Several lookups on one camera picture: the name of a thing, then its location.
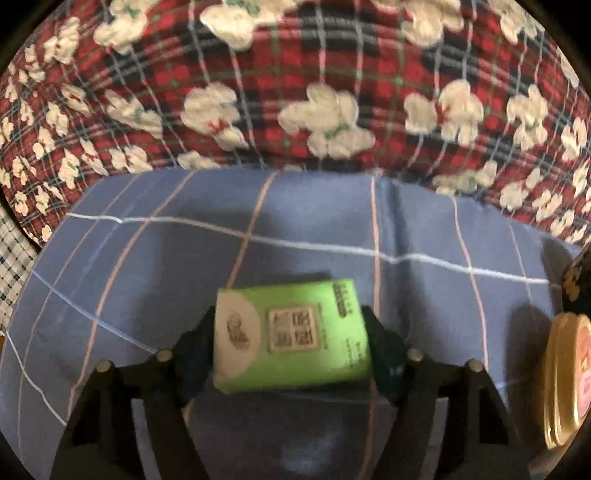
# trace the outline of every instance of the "green tissue pack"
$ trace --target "green tissue pack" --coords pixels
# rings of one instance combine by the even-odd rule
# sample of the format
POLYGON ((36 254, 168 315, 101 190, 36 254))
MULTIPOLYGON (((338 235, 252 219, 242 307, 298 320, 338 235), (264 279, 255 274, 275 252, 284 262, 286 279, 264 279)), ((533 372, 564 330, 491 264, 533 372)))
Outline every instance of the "green tissue pack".
POLYGON ((369 378, 353 280, 219 290, 213 370, 227 393, 369 378))

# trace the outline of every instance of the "white stripe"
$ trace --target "white stripe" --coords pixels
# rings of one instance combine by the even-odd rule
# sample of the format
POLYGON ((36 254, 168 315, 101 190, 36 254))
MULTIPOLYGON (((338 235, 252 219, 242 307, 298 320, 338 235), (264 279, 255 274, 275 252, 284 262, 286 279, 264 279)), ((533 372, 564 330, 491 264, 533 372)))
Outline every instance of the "white stripe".
POLYGON ((12 347, 12 350, 14 351, 14 355, 17 357, 17 361, 18 361, 18 364, 21 366, 23 376, 27 379, 27 381, 31 384, 31 386, 39 392, 39 394, 41 395, 41 398, 45 402, 45 405, 47 405, 47 408, 49 408, 49 411, 51 413, 53 413, 53 416, 55 418, 57 418, 57 421, 59 421, 65 427, 66 422, 64 421, 64 419, 59 416, 58 412, 56 412, 55 409, 51 406, 51 404, 47 401, 45 394, 43 393, 43 390, 40 389, 37 385, 35 385, 33 380, 31 380, 31 378, 29 377, 29 375, 25 371, 25 367, 23 366, 23 364, 21 362, 21 357, 19 356, 19 354, 17 352, 17 348, 14 346, 14 343, 12 343, 12 338, 10 338, 10 335, 8 334, 8 332, 4 335, 6 336, 6 338, 8 338, 8 342, 10 343, 10 346, 12 347))
MULTIPOLYGON (((83 220, 109 220, 111 222, 119 223, 121 225, 125 223, 179 223, 182 225, 192 225, 212 232, 223 233, 224 235, 235 236, 237 238, 248 238, 250 242, 273 245, 275 247, 287 247, 295 248, 298 250, 309 250, 315 252, 331 252, 335 254, 347 254, 347 255, 360 255, 362 257, 373 257, 375 256, 375 250, 363 247, 351 247, 349 245, 336 245, 336 244, 312 244, 309 242, 294 242, 291 240, 282 240, 279 238, 270 238, 262 235, 247 235, 239 230, 232 228, 226 228, 212 223, 200 222, 199 220, 191 220, 189 218, 177 218, 177 217, 129 217, 129 218, 118 218, 111 215, 83 215, 81 213, 68 213, 67 216, 72 218, 79 218, 83 220)), ((520 275, 513 275, 510 273, 499 272, 497 270, 489 270, 487 268, 476 268, 476 267, 465 267, 464 265, 458 265, 440 258, 431 257, 427 254, 405 254, 399 257, 392 257, 380 252, 379 257, 381 260, 391 265, 398 265, 402 262, 416 261, 420 263, 427 263, 436 265, 438 267, 446 268, 448 270, 481 275, 483 277, 500 278, 502 280, 522 282, 530 285, 550 285, 551 288, 561 290, 561 286, 557 284, 551 284, 547 278, 528 278, 520 275)))

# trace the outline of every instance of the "pink stripe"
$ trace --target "pink stripe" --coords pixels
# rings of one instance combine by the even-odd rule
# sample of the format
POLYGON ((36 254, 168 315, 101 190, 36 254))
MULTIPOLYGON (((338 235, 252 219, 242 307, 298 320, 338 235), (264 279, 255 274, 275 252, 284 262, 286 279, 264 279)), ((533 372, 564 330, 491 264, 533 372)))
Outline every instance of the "pink stripe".
MULTIPOLYGON (((379 225, 378 225, 378 209, 376 207, 375 200, 375 178, 371 179, 371 219, 372 219, 372 230, 374 234, 374 313, 379 318, 379 292, 381 287, 381 262, 379 254, 379 225)), ((371 380, 370 390, 372 395, 377 394, 378 389, 375 385, 374 379, 371 380)), ((367 473, 367 468, 374 452, 374 411, 375 402, 369 404, 368 411, 368 428, 367 435, 365 437, 365 451, 363 454, 363 463, 361 464, 361 470, 357 474, 357 480, 362 480, 367 473)))
POLYGON ((240 270, 240 266, 242 265, 242 260, 244 259, 244 255, 246 254, 246 249, 248 247, 248 242, 252 232, 255 229, 256 219, 258 218, 259 214, 261 213, 262 203, 265 200, 265 196, 267 196, 267 191, 271 186, 275 177, 277 177, 278 172, 275 171, 267 178, 266 182, 262 186, 261 192, 259 193, 258 199, 256 201, 255 209, 252 212, 251 222, 248 225, 248 229, 246 230, 246 236, 242 239, 242 246, 240 247, 240 251, 238 252, 238 256, 236 257, 236 261, 234 262, 234 268, 232 269, 232 273, 230 273, 230 278, 228 279, 228 283, 226 284, 226 288, 232 288, 234 285, 234 281, 236 280, 236 276, 238 275, 238 271, 240 270))
MULTIPOLYGON (((178 186, 174 189, 174 191, 164 201, 164 203, 162 205, 160 205, 158 208, 156 208, 156 210, 154 211, 154 213, 151 216, 157 216, 163 209, 165 209, 166 206, 180 193, 180 191, 187 184, 187 182, 193 177, 193 175, 195 175, 195 173, 196 173, 196 170, 193 170, 191 173, 186 175, 185 178, 178 184, 178 186)), ((148 227, 148 225, 150 223, 151 223, 150 220, 147 220, 145 223, 142 223, 142 225, 138 228, 138 230, 129 239, 124 250, 121 252, 121 255, 117 259, 117 263, 113 267, 113 271, 111 272, 111 275, 109 276, 109 279, 107 280, 107 283, 105 284, 105 289, 103 290, 103 294, 100 297, 98 307, 96 308, 96 311, 95 311, 95 318, 100 317, 100 314, 102 313, 103 308, 105 306, 107 296, 109 295, 109 292, 111 291, 111 288, 113 287, 113 283, 115 282, 115 279, 117 278, 117 274, 119 273, 119 270, 121 269, 123 262, 125 261, 125 258, 127 257, 129 252, 131 251, 132 247, 135 245, 139 236, 143 233, 144 230, 146 230, 146 228, 148 227)), ((80 385, 82 385, 82 381, 84 380, 84 378, 86 376, 86 370, 88 368, 88 363, 90 361, 90 354, 92 353, 92 348, 94 347, 94 344, 95 344, 97 327, 98 327, 97 322, 93 321, 92 328, 90 329, 90 338, 88 339, 88 345, 86 347, 86 354, 84 357, 84 362, 82 363, 82 371, 80 372, 80 377, 78 378, 76 383, 74 385, 72 385, 72 388, 70 390, 70 399, 68 401, 68 413, 67 413, 68 419, 70 418, 70 415, 72 414, 72 408, 74 406, 74 398, 76 396, 76 391, 78 390, 80 385)))
MULTIPOLYGON (((271 183, 277 175, 279 174, 278 171, 273 172, 271 175, 268 176, 267 180, 261 187, 261 191, 259 192, 258 198, 256 200, 255 208, 252 211, 251 221, 248 224, 248 228, 246 230, 246 235, 242 239, 242 245, 240 247, 240 251, 238 252, 238 256, 234 261, 234 267, 232 268, 232 272, 230 273, 230 277, 228 278, 228 282, 226 283, 226 288, 232 288, 234 286, 234 282, 236 281, 236 276, 240 270, 242 265, 242 261, 244 260, 244 255, 246 254, 246 249, 248 248, 248 242, 250 241, 250 237, 255 229, 256 219, 258 219, 259 214, 261 213, 262 204, 265 201, 265 197, 267 196, 267 192, 269 191, 269 187, 271 183)), ((191 411, 193 409, 194 399, 191 400, 183 411, 183 419, 185 425, 189 425, 189 420, 191 419, 191 411)))
MULTIPOLYGON (((121 190, 119 192, 119 194, 113 199, 111 200, 111 202, 105 207, 105 210, 103 210, 103 215, 105 213, 107 213, 107 211, 109 210, 109 208, 111 208, 115 202, 117 200, 119 200, 119 198, 127 191, 127 189, 129 187, 131 187, 133 185, 133 183, 139 178, 139 175, 134 175, 131 179, 131 181, 123 188, 123 190, 121 190)), ((64 222, 61 222, 58 225, 58 228, 63 225, 64 222)), ((72 258, 74 258, 74 255, 76 255, 76 252, 78 251, 78 249, 80 248, 80 246, 84 243, 84 240, 86 240, 86 238, 92 233, 92 231, 95 229, 95 227, 98 225, 99 220, 95 220, 95 222, 92 224, 92 226, 88 229, 88 231, 82 236, 82 238, 80 239, 80 241, 78 242, 78 244, 74 247, 74 250, 72 250, 72 253, 70 254, 70 256, 67 258, 66 263, 64 263, 63 267, 61 268, 60 272, 57 274, 57 277, 54 281, 54 285, 57 285, 57 282, 59 282, 61 276, 63 275, 63 273, 66 271, 67 266, 70 264, 70 261, 72 260, 72 258)), ((22 360, 22 369, 25 370, 26 366, 27 366, 27 357, 29 356, 29 350, 31 348, 31 343, 33 342, 33 334, 35 333, 35 329, 37 328, 37 324, 39 323, 39 319, 41 318, 41 315, 43 315, 43 311, 45 311, 45 307, 47 306, 47 302, 49 301, 49 297, 51 296, 51 291, 47 292, 47 296, 45 297, 45 300, 43 301, 43 305, 41 306, 41 310, 39 311, 39 314, 37 315, 37 318, 35 319, 35 322, 33 323, 33 326, 31 328, 31 334, 29 336, 29 341, 27 343, 27 349, 25 350, 25 356, 22 360)), ((22 460, 22 447, 21 447, 21 399, 22 399, 22 383, 24 380, 24 374, 23 372, 21 372, 21 382, 20 385, 18 387, 18 408, 17 408, 17 435, 18 435, 18 454, 19 457, 22 460)))
POLYGON ((466 243, 464 242, 464 238, 462 237, 462 231, 460 230, 460 221, 457 217, 456 198, 450 198, 453 203, 453 215, 456 222, 457 239, 460 241, 460 246, 462 247, 462 251, 464 252, 464 257, 466 257, 466 263, 468 264, 468 270, 470 272, 470 283, 472 284, 472 289, 474 290, 474 295, 476 296, 476 303, 478 304, 478 313, 480 314, 480 325, 482 327, 482 353, 484 355, 484 367, 488 370, 488 338, 486 336, 486 316, 484 313, 484 307, 482 305, 482 299, 480 298, 480 292, 478 291, 478 285, 476 284, 476 278, 474 277, 474 272, 472 271, 472 261, 470 260, 470 254, 468 253, 468 248, 466 247, 466 243))

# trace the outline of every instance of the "pink label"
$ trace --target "pink label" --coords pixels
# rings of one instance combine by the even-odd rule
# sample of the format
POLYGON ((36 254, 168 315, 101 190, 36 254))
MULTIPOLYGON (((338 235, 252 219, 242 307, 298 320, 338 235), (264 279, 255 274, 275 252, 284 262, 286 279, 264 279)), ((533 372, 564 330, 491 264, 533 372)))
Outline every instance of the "pink label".
POLYGON ((584 328, 579 333, 579 351, 578 359, 580 368, 579 397, 577 404, 579 406, 579 418, 582 418, 591 405, 591 335, 584 328))

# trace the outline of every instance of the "white flower print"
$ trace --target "white flower print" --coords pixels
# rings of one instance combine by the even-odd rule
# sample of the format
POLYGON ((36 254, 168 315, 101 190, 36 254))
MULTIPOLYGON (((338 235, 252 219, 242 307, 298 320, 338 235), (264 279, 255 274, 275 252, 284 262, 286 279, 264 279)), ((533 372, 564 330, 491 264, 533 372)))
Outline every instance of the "white flower print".
POLYGON ((587 225, 583 225, 581 228, 579 228, 578 230, 575 230, 567 238, 565 238, 564 241, 569 244, 576 244, 583 239, 583 236, 585 235, 586 231, 587 231, 587 225))
POLYGON ((86 103, 86 92, 84 90, 65 83, 61 87, 61 94, 66 98, 70 108, 84 115, 90 115, 90 108, 86 103))
POLYGON ((23 192, 16 192, 14 194, 14 209, 23 216, 29 213, 27 196, 23 192))
POLYGON ((542 175, 539 168, 534 168, 527 176, 525 181, 518 180, 509 182, 501 189, 499 205, 513 212, 521 208, 523 202, 530 194, 530 191, 541 181, 542 175))
POLYGON ((57 177, 66 183, 66 186, 73 190, 76 184, 74 179, 80 176, 80 160, 67 148, 64 148, 64 158, 61 159, 60 170, 57 177))
POLYGON ((536 221, 539 223, 550 218, 561 204, 561 193, 552 193, 549 190, 544 190, 542 195, 536 198, 531 204, 531 206, 537 210, 535 213, 536 221))
POLYGON ((548 131, 542 124, 548 115, 548 103, 540 95, 536 85, 530 85, 528 96, 519 94, 507 103, 507 120, 513 123, 517 118, 521 124, 513 136, 513 144, 522 150, 529 150, 534 145, 543 144, 548 138, 548 131))
POLYGON ((14 157, 12 161, 12 176, 18 178, 21 181, 21 185, 23 186, 28 182, 26 170, 28 170, 33 176, 37 175, 37 169, 35 167, 31 167, 26 158, 14 157))
POLYGON ((30 127, 33 124, 33 109, 25 100, 21 100, 20 114, 21 120, 30 127))
POLYGON ((564 147, 563 161, 574 160, 579 156, 581 147, 587 143, 587 127, 580 117, 574 119, 572 128, 570 125, 564 127, 560 141, 564 147))
POLYGON ((0 185, 4 185, 7 189, 11 187, 10 172, 7 172, 2 167, 0 167, 0 185))
POLYGON ((64 201, 64 197, 60 191, 55 187, 50 187, 49 184, 44 181, 43 184, 37 186, 37 194, 35 195, 35 206, 42 215, 47 215, 47 209, 49 208, 50 197, 47 192, 50 192, 62 202, 64 201))
POLYGON ((39 245, 39 240, 38 240, 38 238, 37 238, 35 235, 33 235, 33 234, 32 234, 32 233, 31 233, 29 230, 27 230, 26 228, 25 228, 25 229, 23 229, 23 230, 25 230, 25 233, 27 234, 27 236, 28 236, 28 237, 29 237, 31 240, 33 240, 33 241, 34 241, 34 242, 35 242, 37 245, 39 245))
POLYGON ((10 103, 14 103, 18 98, 17 87, 12 82, 12 77, 8 77, 8 86, 4 92, 4 98, 7 98, 10 103))
MULTIPOLYGON (((463 147, 474 143, 478 136, 478 124, 484 120, 484 108, 476 95, 470 92, 465 80, 454 80, 441 91, 437 101, 445 118, 441 125, 442 139, 463 147)), ((423 95, 411 93, 404 99, 407 113, 405 127, 413 134, 426 134, 437 127, 437 109, 423 95)))
POLYGON ((460 0, 372 0, 376 7, 394 12, 404 8, 413 21, 402 22, 402 33, 413 44, 429 48, 443 38, 444 28, 464 27, 460 0))
POLYGON ((487 161, 480 170, 464 170, 456 175, 437 175, 433 179, 436 192, 443 195, 454 195, 459 190, 463 193, 474 193, 478 185, 491 187, 496 177, 496 162, 487 161))
POLYGON ((574 222, 574 211, 567 210, 562 217, 556 218, 550 225, 550 233, 560 236, 565 228, 570 228, 574 222))
POLYGON ((517 35, 523 30, 529 38, 535 38, 544 27, 535 20, 515 0, 488 0, 491 10, 501 17, 501 31, 513 45, 517 35))
POLYGON ((499 205, 510 212, 521 208, 530 191, 524 188, 522 181, 512 181, 501 189, 499 205))
POLYGON ((181 120, 196 132, 211 135, 222 150, 248 148, 242 132, 232 125, 240 120, 236 100, 236 92, 221 83, 193 88, 185 98, 181 120))
POLYGON ((28 72, 29 77, 34 82, 39 83, 45 80, 45 72, 41 69, 39 62, 37 61, 35 45, 25 48, 25 70, 28 72))
POLYGON ((63 137, 68 133, 68 117, 64 115, 60 108, 53 102, 47 102, 48 111, 45 119, 47 123, 56 129, 56 133, 63 137))
POLYGON ((37 187, 37 194, 35 195, 35 206, 42 215, 47 215, 47 209, 49 208, 49 195, 41 186, 37 187))
POLYGON ((583 193, 584 188, 587 186, 587 174, 589 173, 589 160, 583 165, 577 168, 573 173, 573 187, 574 197, 578 197, 583 193))
POLYGON ((195 168, 197 170, 211 170, 214 168, 221 168, 219 163, 214 162, 211 158, 202 157, 195 151, 190 151, 177 158, 178 164, 185 170, 195 168))
POLYGON ((579 86, 579 77, 577 73, 574 71, 573 66, 566 58, 566 55, 562 53, 562 50, 560 50, 558 47, 556 47, 556 50, 558 55, 560 55, 560 67, 562 68, 562 73, 564 73, 564 76, 567 78, 570 84, 574 88, 577 88, 579 86))
POLYGON ((359 107, 353 95, 323 83, 308 85, 306 94, 307 102, 286 106, 278 121, 290 135, 300 128, 311 131, 308 148, 316 157, 345 159, 374 146, 374 134, 356 125, 359 107))
POLYGON ((51 187, 46 181, 43 182, 43 188, 45 188, 48 192, 55 195, 59 198, 62 202, 64 201, 64 196, 60 193, 60 191, 56 187, 51 187))
POLYGON ((44 225, 41 229, 41 239, 44 242, 48 242, 52 233, 53 232, 51 231, 51 227, 49 225, 44 225))
POLYGON ((234 50, 246 50, 252 44, 259 25, 274 25, 285 12, 306 0, 222 0, 201 12, 199 20, 234 50))
POLYGON ((148 26, 146 13, 160 0, 113 0, 109 7, 115 17, 111 23, 103 22, 97 27, 93 38, 104 47, 113 47, 117 53, 126 55, 148 26))
POLYGON ((111 103, 107 107, 109 116, 131 128, 144 130, 157 140, 162 138, 162 119, 153 110, 145 111, 139 100, 131 96, 128 102, 113 90, 105 92, 107 100, 111 103))
POLYGON ((143 171, 153 170, 153 166, 148 163, 146 152, 137 146, 124 147, 123 152, 116 148, 110 148, 111 164, 117 169, 126 168, 130 173, 142 173, 143 171))
POLYGON ((90 165, 92 167, 92 170, 97 172, 99 175, 102 175, 104 177, 109 176, 109 173, 103 166, 103 162, 101 162, 99 154, 96 152, 95 146, 92 144, 92 142, 86 141, 83 138, 81 138, 80 145, 82 145, 82 148, 84 149, 84 153, 82 154, 82 161, 90 165))
POLYGON ((10 136, 12 135, 12 130, 14 129, 14 124, 9 122, 8 117, 5 116, 2 119, 2 131, 0 132, 0 147, 5 144, 5 142, 10 142, 10 136))
POLYGON ((45 155, 50 154, 56 149, 56 143, 49 130, 44 127, 39 128, 38 142, 33 144, 33 151, 37 160, 41 160, 45 155))
POLYGON ((76 17, 68 18, 60 27, 58 36, 51 37, 43 44, 45 48, 43 60, 47 63, 52 59, 56 59, 65 65, 72 63, 72 58, 74 58, 80 40, 79 27, 80 19, 76 17))

